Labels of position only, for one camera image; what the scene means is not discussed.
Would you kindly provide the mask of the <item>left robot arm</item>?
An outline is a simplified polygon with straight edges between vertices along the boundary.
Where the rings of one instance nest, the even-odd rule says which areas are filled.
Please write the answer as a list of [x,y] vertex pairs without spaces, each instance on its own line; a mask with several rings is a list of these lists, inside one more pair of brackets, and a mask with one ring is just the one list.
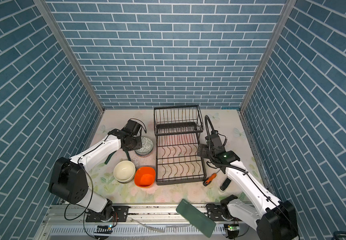
[[54,163],[48,191],[79,205],[90,212],[101,215],[105,220],[112,214],[112,201],[93,191],[93,179],[89,171],[102,161],[108,162],[115,152],[142,148],[142,132],[147,132],[143,122],[129,119],[125,126],[108,132],[100,142],[69,158],[61,157]]

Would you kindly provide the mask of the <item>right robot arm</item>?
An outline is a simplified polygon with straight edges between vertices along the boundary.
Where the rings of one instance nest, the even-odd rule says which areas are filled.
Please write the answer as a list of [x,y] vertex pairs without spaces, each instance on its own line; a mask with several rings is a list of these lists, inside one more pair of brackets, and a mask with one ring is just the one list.
[[218,133],[205,137],[198,155],[209,159],[227,178],[236,183],[253,204],[249,206],[239,198],[227,203],[232,217],[255,229],[261,240],[298,240],[300,238],[296,210],[290,201],[281,201],[267,190],[233,151],[226,151]]

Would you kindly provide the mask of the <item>black and white marker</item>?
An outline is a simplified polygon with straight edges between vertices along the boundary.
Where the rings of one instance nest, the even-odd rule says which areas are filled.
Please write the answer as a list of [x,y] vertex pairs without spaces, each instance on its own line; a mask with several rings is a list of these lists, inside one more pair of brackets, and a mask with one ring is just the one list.
[[230,183],[231,183],[231,179],[226,178],[226,179],[223,181],[223,183],[220,185],[219,191],[220,191],[220,192],[225,192],[226,189],[229,187]]

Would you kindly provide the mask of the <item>white bowl orange diamonds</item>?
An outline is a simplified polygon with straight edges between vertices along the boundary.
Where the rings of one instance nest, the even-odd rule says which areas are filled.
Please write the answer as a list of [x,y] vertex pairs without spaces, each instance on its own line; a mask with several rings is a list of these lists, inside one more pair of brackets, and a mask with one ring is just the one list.
[[138,150],[135,150],[136,155],[140,157],[149,156],[154,149],[153,141],[150,138],[141,137],[141,143],[142,143],[142,147]]

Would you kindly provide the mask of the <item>green handled pliers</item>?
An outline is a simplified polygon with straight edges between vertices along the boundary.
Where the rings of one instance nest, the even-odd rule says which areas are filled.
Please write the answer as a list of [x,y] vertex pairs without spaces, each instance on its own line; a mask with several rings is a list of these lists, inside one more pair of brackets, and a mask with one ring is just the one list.
[[110,153],[105,159],[104,164],[107,165],[113,158],[119,159],[120,156],[126,157],[127,161],[130,161],[130,162],[132,161],[128,151],[122,150],[122,153],[120,154],[120,150],[118,150],[118,151],[114,151]]

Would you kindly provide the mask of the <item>dark green rectangular tray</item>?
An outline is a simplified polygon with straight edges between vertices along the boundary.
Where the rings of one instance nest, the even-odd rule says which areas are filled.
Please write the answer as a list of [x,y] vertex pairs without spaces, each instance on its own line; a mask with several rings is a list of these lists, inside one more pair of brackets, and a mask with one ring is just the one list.
[[186,219],[191,225],[196,227],[207,238],[210,238],[212,236],[216,227],[216,223],[204,213],[195,208],[187,200],[181,200],[176,208],[176,212],[179,213],[184,219]]

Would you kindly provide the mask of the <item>cream bowl striped outside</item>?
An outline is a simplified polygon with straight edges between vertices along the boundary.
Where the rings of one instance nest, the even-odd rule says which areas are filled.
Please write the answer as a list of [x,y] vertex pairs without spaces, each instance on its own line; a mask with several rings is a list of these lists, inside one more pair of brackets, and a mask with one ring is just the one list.
[[114,178],[122,184],[129,183],[134,179],[136,167],[131,161],[119,162],[113,171]]

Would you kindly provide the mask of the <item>orange plastic bowl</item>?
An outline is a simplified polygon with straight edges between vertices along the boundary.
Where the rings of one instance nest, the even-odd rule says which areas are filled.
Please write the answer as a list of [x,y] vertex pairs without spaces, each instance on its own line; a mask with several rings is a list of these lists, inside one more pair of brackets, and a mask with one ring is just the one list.
[[141,167],[136,171],[134,183],[140,188],[151,187],[156,179],[156,171],[151,167]]

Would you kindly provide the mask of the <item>aluminium front rail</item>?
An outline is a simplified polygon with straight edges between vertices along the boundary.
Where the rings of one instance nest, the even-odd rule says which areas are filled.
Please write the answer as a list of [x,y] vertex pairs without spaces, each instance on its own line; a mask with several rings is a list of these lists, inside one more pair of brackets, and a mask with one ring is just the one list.
[[152,203],[152,204],[114,204],[112,210],[117,214],[116,218],[102,220],[98,214],[86,212],[79,206],[52,205],[46,214],[45,223],[54,224],[122,224],[132,223],[137,220],[143,224],[183,224],[187,220],[180,215],[176,208],[178,203]]

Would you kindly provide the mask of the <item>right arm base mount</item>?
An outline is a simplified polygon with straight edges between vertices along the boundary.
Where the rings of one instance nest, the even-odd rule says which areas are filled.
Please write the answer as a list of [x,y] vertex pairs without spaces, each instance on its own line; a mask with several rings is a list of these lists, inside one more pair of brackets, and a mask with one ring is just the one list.
[[233,217],[229,210],[228,210],[228,204],[232,200],[237,200],[238,197],[235,195],[230,195],[227,198],[221,200],[219,204],[206,204],[206,210],[207,210],[207,216],[214,222],[222,222],[222,221],[229,221],[229,222],[236,222],[238,219]]

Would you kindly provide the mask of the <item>orange handled screwdriver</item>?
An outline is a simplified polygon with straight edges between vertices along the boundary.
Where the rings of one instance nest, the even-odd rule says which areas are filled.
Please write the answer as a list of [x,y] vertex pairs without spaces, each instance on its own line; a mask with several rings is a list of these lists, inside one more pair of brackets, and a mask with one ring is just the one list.
[[209,178],[203,181],[203,186],[207,187],[216,177],[217,173],[213,173]]

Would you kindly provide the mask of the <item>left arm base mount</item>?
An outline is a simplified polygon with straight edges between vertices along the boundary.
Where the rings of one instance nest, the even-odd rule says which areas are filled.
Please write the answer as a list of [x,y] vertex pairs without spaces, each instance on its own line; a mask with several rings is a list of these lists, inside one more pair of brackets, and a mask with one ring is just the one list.
[[110,205],[100,213],[88,210],[85,220],[88,223],[125,222],[128,217],[129,209],[129,206]]

